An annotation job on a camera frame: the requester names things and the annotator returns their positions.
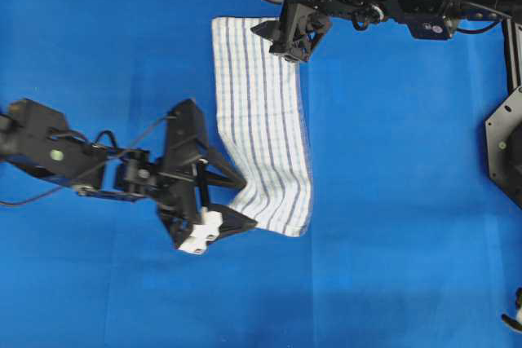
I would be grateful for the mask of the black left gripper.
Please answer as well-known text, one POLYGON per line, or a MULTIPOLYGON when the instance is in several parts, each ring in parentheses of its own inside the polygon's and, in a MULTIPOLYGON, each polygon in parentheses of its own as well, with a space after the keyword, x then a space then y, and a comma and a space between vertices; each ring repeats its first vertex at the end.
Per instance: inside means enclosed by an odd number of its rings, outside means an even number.
POLYGON ((175 105, 167 115, 156 202, 175 248, 185 253, 205 253, 217 240, 257 226, 234 209, 210 204, 208 184, 240 191, 247 182, 221 152, 207 148, 201 109, 191 99, 175 105))

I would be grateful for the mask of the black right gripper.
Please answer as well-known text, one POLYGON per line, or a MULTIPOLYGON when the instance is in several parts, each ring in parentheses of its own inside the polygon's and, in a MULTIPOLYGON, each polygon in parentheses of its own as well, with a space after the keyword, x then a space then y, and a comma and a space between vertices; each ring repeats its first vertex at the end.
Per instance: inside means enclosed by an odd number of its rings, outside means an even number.
POLYGON ((330 18, 317 9, 284 1, 279 20, 266 20, 250 30, 272 41, 270 54, 292 63, 307 63, 331 26, 330 18))

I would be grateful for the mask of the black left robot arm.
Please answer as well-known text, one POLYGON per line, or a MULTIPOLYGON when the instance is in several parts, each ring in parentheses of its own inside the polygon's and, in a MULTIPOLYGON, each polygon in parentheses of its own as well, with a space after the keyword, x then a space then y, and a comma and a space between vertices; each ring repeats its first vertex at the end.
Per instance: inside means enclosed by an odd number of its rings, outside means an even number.
POLYGON ((154 200, 157 215, 182 252, 201 255, 217 240, 255 228, 254 219, 210 200, 211 186, 241 190, 246 180, 208 142, 204 114, 186 99, 166 123, 164 152, 155 161, 138 148, 89 141, 63 113, 29 99, 1 116, 1 159, 26 174, 79 196, 123 202, 154 200))

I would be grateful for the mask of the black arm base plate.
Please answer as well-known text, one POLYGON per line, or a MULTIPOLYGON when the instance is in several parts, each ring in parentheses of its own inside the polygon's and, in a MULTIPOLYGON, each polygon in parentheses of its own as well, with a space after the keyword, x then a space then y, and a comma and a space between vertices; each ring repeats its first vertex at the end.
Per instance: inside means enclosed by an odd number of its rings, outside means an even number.
POLYGON ((521 207, 521 87, 484 123, 489 178, 521 207))

